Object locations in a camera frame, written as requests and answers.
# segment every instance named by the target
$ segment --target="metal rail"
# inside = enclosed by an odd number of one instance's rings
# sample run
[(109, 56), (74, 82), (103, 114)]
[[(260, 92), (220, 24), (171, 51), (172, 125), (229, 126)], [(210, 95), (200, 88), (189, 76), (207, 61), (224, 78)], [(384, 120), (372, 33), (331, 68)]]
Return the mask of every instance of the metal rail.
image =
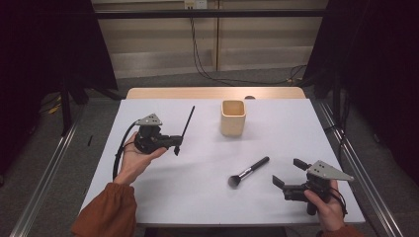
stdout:
[(58, 142), (58, 145), (52, 155), (51, 160), (49, 161), (48, 166), (46, 167), (40, 182), (38, 183), (37, 188), (33, 192), (30, 201), (26, 205), (23, 213), (19, 217), (15, 228), (11, 233), (11, 237), (19, 236), (24, 237), (28, 236), (29, 231), (40, 211), (41, 205), (46, 197), (46, 193), (49, 190), (49, 187), (53, 181), (53, 178), (58, 170), (59, 164), (62, 158), (67, 151), (67, 148), (73, 138), (74, 132), (76, 131), (78, 122), (81, 120), (84, 111), (84, 106), (80, 106), (80, 109), (77, 113), (77, 118), (74, 124), (70, 127), (67, 134)]
[(339, 17), (344, 11), (323, 9), (260, 9), (260, 10), (159, 10), (159, 11), (96, 11), (98, 19), (153, 19), (153, 18), (276, 18), (276, 17)]
[[(330, 126), (334, 125), (335, 122), (333, 120), (332, 110), (328, 105), (321, 103), (320, 105), (321, 110), (323, 111), (327, 122)], [(334, 135), (338, 142), (342, 138), (342, 130), (341, 129), (333, 129)], [(348, 161), (354, 170), (355, 176), (357, 177), (358, 181), (360, 182), (367, 198), (369, 199), (373, 209), (375, 210), (379, 221), (382, 224), (382, 227), (387, 232), (388, 236), (391, 237), (402, 237), (403, 234), (400, 231), (395, 219), (385, 204), (384, 200), (382, 199), (381, 195), (378, 193), (376, 186), (373, 184), (373, 181), (370, 179), (370, 176), (367, 174), (363, 164), (361, 163), (357, 153), (355, 152), (354, 148), (352, 147), (349, 140), (345, 137), (343, 139), (342, 150), (345, 153), (345, 156), (348, 158)]]

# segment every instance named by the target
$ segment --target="white table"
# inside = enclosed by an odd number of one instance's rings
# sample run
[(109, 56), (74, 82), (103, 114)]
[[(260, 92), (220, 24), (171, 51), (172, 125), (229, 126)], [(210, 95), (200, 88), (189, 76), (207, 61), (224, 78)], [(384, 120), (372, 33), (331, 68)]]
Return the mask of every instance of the white table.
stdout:
[[(306, 181), (305, 172), (293, 165), (293, 158), (311, 164), (322, 160), (339, 167), (311, 102), (246, 100), (243, 135), (229, 138), (219, 132), (221, 101), (122, 101), (83, 207), (112, 181), (115, 154), (130, 124), (156, 113), (163, 121), (163, 134), (180, 135), (192, 106), (196, 106), (179, 156), (171, 148), (132, 184), (138, 203), (138, 223), (146, 226), (317, 223), (315, 216), (306, 214), (305, 202), (284, 200), (282, 191), (272, 184), (272, 175), (287, 185)], [(237, 190), (228, 186), (229, 176), (237, 175), (264, 156), (269, 156), (270, 162), (244, 180)], [(348, 184), (339, 182), (339, 186), (349, 212), (346, 222), (364, 222)]]

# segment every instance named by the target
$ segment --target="makeup brush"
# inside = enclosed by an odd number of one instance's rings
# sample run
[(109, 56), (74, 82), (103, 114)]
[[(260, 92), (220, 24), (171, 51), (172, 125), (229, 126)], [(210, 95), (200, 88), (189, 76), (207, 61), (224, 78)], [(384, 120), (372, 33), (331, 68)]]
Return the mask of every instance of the makeup brush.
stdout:
[(238, 186), (238, 184), (240, 184), (240, 182), (242, 180), (244, 180), (244, 178), (248, 177), (250, 174), (252, 174), (255, 170), (257, 170), (259, 167), (261, 167), (262, 165), (264, 165), (268, 161), (269, 161), (269, 157), (268, 156), (265, 156), (262, 160), (258, 161), (256, 164), (252, 165), (250, 168), (248, 168), (248, 169), (244, 170), (243, 172), (241, 172), (240, 175), (231, 176), (228, 179), (228, 184), (232, 188), (236, 188)]

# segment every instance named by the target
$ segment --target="human hand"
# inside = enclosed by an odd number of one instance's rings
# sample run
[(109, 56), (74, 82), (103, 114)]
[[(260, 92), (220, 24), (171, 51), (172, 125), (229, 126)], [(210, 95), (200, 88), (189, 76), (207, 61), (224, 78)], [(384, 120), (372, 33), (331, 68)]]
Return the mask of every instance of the human hand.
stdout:
[[(337, 191), (338, 182), (331, 180), (330, 187)], [(339, 194), (333, 189), (331, 189), (332, 194), (339, 197)], [(304, 191), (304, 195), (317, 206), (317, 215), (323, 232), (333, 232), (345, 226), (342, 206), (337, 199), (331, 197), (330, 201), (326, 203), (316, 193), (310, 190)]]
[(136, 149), (133, 144), (137, 132), (124, 145), (124, 156), (121, 170), (114, 179), (114, 183), (120, 185), (130, 185), (136, 178), (144, 172), (151, 161), (163, 155), (167, 149), (160, 147), (151, 154), (144, 154)]

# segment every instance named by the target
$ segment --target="black cable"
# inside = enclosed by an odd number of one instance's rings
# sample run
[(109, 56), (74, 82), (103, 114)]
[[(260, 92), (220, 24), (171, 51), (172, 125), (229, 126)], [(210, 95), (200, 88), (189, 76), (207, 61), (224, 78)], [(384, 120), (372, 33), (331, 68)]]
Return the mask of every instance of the black cable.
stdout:
[(333, 198), (335, 198), (337, 201), (339, 201), (339, 204), (342, 207), (342, 212), (343, 212), (343, 217), (345, 217), (346, 214), (348, 214), (348, 210), (346, 209), (346, 201), (345, 198), (342, 196), (342, 194), (336, 190), (333, 189), (332, 187), (329, 188), (330, 190), (333, 190), (334, 192), (336, 192), (339, 196), (335, 196), (333, 193), (329, 193)]
[(126, 147), (127, 147), (127, 146), (129, 146), (129, 145), (131, 145), (131, 144), (133, 144), (133, 141), (132, 141), (132, 142), (127, 143), (127, 144), (124, 146), (124, 150), (126, 150)]
[(115, 162), (114, 162), (114, 172), (113, 172), (113, 178), (112, 180), (114, 180), (117, 177), (118, 174), (118, 168), (120, 166), (120, 160), (121, 160), (121, 155), (123, 154), (124, 151), (124, 143), (126, 143), (126, 137), (128, 136), (129, 132), (132, 130), (132, 128), (135, 126), (136, 121), (133, 122), (128, 130), (126, 131), (126, 134), (124, 135), (123, 141), (121, 142), (120, 148), (118, 149), (117, 154), (115, 155)]
[(207, 79), (210, 79), (212, 81), (220, 82), (220, 83), (223, 83), (225, 85), (232, 86), (232, 87), (234, 87), (233, 84), (230, 84), (230, 83), (227, 83), (227, 82), (224, 82), (224, 81), (243, 82), (243, 83), (259, 84), (259, 85), (279, 85), (279, 84), (287, 83), (289, 81), (287, 79), (287, 80), (283, 80), (283, 81), (280, 81), (280, 82), (254, 82), (254, 81), (245, 81), (245, 80), (228, 79), (228, 78), (213, 78), (213, 77), (209, 76), (207, 74), (207, 72), (204, 70), (204, 68), (203, 68), (203, 66), (201, 64), (200, 55), (198, 53), (198, 45), (197, 45), (197, 40), (196, 40), (196, 32), (195, 32), (194, 19), (193, 18), (190, 18), (190, 22), (191, 22), (192, 40), (193, 40), (193, 45), (194, 45), (194, 62), (195, 62), (195, 67), (197, 68), (197, 71), (200, 73), (201, 76), (203, 76), (203, 77), (205, 77)]
[(300, 65), (300, 66), (295, 66), (295, 67), (293, 67), (292, 69), (291, 69), (291, 71), (290, 71), (290, 80), (291, 80), (291, 83), (290, 83), (290, 86), (292, 86), (293, 85), (293, 78), (296, 76), (296, 74), (302, 69), (302, 68), (304, 68), (304, 67), (306, 67), (307, 65)]

